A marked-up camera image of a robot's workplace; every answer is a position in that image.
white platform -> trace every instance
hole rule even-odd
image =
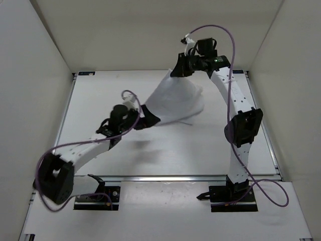
[[[122,182],[119,211],[73,210],[73,202],[59,213],[47,211],[38,195],[26,234],[34,241],[299,241],[310,238],[291,183],[281,184],[290,197],[287,208],[269,202],[254,188],[258,212],[211,213],[209,201],[195,197],[208,191],[207,182]],[[274,184],[262,186],[271,197],[285,202]]]
[[[59,143],[89,138],[122,102],[124,89],[134,91],[142,103],[167,71],[98,71],[78,76]],[[253,102],[244,74],[235,74],[246,98]],[[230,146],[223,129],[226,104],[206,73],[189,77],[204,89],[205,109],[195,124],[173,124],[132,131],[108,153],[98,156],[77,174],[86,175],[226,175]],[[252,145],[249,169],[253,174],[275,174],[262,128]]]

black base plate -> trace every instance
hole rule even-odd
[[[226,186],[210,186],[210,201],[213,203],[224,203],[238,200],[244,192],[234,194],[232,197],[227,191]],[[257,212],[257,205],[253,190],[251,190],[244,198],[233,205],[211,205],[211,212]]]
[[[113,203],[113,211],[118,211],[119,205],[114,203],[119,203],[120,197],[120,187],[119,186],[105,186],[105,193],[109,195],[111,202]],[[111,206],[108,203],[108,199],[105,196],[101,198],[98,197],[98,201],[91,199],[88,196],[76,197],[74,210],[106,210],[110,211]]]

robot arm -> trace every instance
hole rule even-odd
[[[225,127],[224,133],[228,142],[234,145],[237,155],[247,167],[251,144],[258,134],[263,118],[262,110],[255,109],[247,101],[233,76],[231,76],[231,95],[229,96],[229,70],[231,65],[224,55],[217,56],[216,41],[213,44],[213,39],[210,38],[198,40],[195,43],[190,38],[184,38],[181,42],[186,44],[185,52],[179,54],[171,77],[188,77],[195,71],[205,71],[219,89],[226,104],[230,97],[231,121]],[[232,138],[230,138],[228,127],[232,128]],[[248,184],[248,175],[231,148],[230,170],[227,175],[226,187],[230,195],[233,195],[246,190]]]
[[[75,176],[75,173],[90,160],[117,145],[121,140],[121,133],[129,130],[137,119],[134,127],[136,130],[152,127],[160,121],[145,105],[140,107],[144,114],[144,117],[140,117],[134,101],[135,97],[130,95],[124,98],[123,104],[114,106],[110,118],[105,119],[96,133],[86,141],[88,145],[80,144],[66,152],[48,153],[43,158],[37,178],[41,192],[46,197],[60,205],[71,196],[100,193],[104,190],[104,182],[99,177],[90,174]]]

white cloth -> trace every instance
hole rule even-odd
[[[203,89],[187,78],[171,77],[171,72],[168,71],[145,105],[160,118],[158,125],[176,121],[192,125],[193,118],[190,117],[204,109]]]

white enclosure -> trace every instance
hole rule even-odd
[[[0,240],[19,238],[37,158],[55,141],[71,83],[30,2],[0,3]]]
[[[250,71],[274,149],[321,240],[321,2],[285,1]]]
[[[182,51],[180,39],[204,24],[228,28],[237,43],[235,67],[248,70],[282,0],[32,0],[73,72],[164,70]],[[222,30],[204,29],[230,58]]]
[[[35,241],[321,240],[320,9],[318,0],[0,0],[0,240],[17,241],[23,226],[20,241],[28,233]],[[123,86],[144,102],[175,66],[180,39],[204,24],[222,25],[235,38],[234,69],[249,70],[251,89],[245,75],[236,77],[245,96],[258,100],[276,154],[261,128],[249,168],[281,183],[289,207],[273,206],[256,187],[254,213],[211,213],[209,202],[195,198],[223,184],[230,155],[226,105],[197,73],[191,80],[203,86],[206,103],[193,126],[132,132],[77,173],[117,175],[109,178],[122,187],[119,211],[74,211],[70,202],[49,214],[38,196],[29,208],[40,155],[89,137],[121,102]],[[225,32],[193,35],[208,37],[231,58]],[[81,70],[97,72],[73,82],[71,73]],[[284,203],[277,186],[263,186]]]

